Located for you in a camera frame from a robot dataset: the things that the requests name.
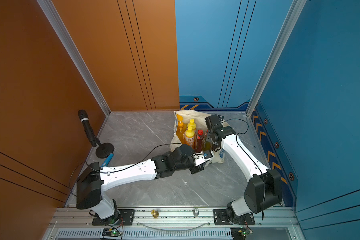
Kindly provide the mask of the green soap bottle red cap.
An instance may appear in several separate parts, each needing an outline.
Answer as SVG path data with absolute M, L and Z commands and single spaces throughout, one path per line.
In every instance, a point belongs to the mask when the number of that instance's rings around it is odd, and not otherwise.
M 203 152 L 210 151 L 211 144 L 212 144 L 211 138 L 208 135 L 205 135 L 204 140 L 203 140 L 202 151 Z

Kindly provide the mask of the dark red soap bottle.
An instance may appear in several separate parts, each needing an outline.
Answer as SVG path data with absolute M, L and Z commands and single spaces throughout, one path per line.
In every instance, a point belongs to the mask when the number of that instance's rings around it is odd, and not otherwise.
M 198 130 L 196 135 L 196 142 L 195 142 L 196 153 L 200 153 L 202 151 L 203 141 L 204 141 L 204 131 L 200 129 Z

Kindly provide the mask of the orange bottle yellow cap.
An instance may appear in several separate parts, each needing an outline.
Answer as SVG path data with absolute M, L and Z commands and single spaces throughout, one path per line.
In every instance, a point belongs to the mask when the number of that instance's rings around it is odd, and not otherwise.
M 195 131 L 192 126 L 188 126 L 185 132 L 185 144 L 195 149 Z
M 192 127 L 192 130 L 196 131 L 197 125 L 196 125 L 195 119 L 190 119 L 190 121 L 188 123 L 188 127 Z

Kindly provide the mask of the large orange dish soap bottle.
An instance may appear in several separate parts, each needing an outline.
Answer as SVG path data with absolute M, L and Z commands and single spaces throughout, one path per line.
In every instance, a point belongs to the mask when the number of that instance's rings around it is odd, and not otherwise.
M 179 138 L 180 142 L 182 144 L 185 143 L 185 125 L 184 125 L 184 119 L 181 115 L 177 115 L 177 131 L 176 131 L 176 135 Z

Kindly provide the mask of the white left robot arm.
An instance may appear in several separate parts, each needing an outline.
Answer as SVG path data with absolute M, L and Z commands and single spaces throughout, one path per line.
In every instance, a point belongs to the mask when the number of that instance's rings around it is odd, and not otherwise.
M 92 210 L 101 220 L 116 218 L 116 201 L 110 199 L 106 191 L 129 183 L 167 178 L 176 171 L 189 170 L 193 175 L 204 170 L 205 163 L 213 156 L 211 151 L 195 153 L 192 147 L 180 145 L 173 151 L 136 164 L 119 167 L 89 164 L 77 179 L 76 208 Z

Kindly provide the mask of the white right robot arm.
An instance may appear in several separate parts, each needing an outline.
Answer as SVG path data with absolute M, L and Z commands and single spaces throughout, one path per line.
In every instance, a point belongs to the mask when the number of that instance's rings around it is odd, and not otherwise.
M 270 170 L 262 164 L 242 143 L 240 135 L 230 126 L 223 126 L 218 115 L 205 118 L 208 129 L 207 139 L 214 151 L 223 150 L 230 155 L 246 177 L 244 195 L 227 205 L 227 218 L 239 224 L 249 214 L 263 213 L 264 210 L 283 201 L 282 177 L 278 170 Z

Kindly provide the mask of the circuit board right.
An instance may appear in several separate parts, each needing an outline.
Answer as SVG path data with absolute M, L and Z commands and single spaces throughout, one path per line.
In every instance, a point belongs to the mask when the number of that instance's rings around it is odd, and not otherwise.
M 253 231 L 251 229 L 231 228 L 231 237 L 233 240 L 245 240 L 252 234 Z

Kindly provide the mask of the black microphone on stand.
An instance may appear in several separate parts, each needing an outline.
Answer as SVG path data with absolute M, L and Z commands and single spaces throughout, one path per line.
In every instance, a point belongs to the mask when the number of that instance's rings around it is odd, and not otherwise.
M 93 148 L 96 148 L 96 156 L 100 159 L 106 159 L 114 152 L 114 146 L 111 143 L 101 143 L 95 136 L 93 128 L 91 127 L 89 116 L 85 110 L 79 110 L 78 116 L 83 124 L 86 136 Z

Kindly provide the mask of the green circuit board left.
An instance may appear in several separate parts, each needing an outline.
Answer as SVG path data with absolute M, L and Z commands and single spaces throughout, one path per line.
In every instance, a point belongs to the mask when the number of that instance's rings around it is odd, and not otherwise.
M 123 238 L 117 229 L 104 228 L 101 235 L 104 240 L 121 240 Z

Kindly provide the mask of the silver knob on rail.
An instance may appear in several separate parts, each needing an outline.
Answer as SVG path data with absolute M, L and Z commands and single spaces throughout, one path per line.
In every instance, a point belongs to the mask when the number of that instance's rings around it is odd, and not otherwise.
M 199 211 L 198 208 L 193 209 L 193 215 L 194 215 L 195 217 L 198 217 L 199 214 L 200 214 L 200 211 Z

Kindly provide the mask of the brass knob on rail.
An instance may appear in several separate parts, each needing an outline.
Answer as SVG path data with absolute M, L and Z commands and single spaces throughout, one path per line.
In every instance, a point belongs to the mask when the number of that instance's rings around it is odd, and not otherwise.
M 151 215 L 154 219 L 157 219 L 159 217 L 159 212 L 157 210 L 151 210 Z

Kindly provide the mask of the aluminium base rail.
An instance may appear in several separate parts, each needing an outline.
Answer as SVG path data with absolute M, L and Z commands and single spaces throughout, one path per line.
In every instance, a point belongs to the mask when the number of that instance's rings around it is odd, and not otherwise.
M 193 209 L 198 208 L 198 217 Z M 154 219 L 151 210 L 157 210 Z M 122 240 L 232 240 L 231 228 L 251 229 L 246 240 L 303 240 L 304 234 L 291 208 L 273 207 L 250 214 L 243 223 L 230 225 L 218 207 L 126 207 L 122 217 L 108 226 L 94 226 L 94 214 L 74 208 L 58 208 L 44 240 L 104 240 L 104 228 L 117 229 Z

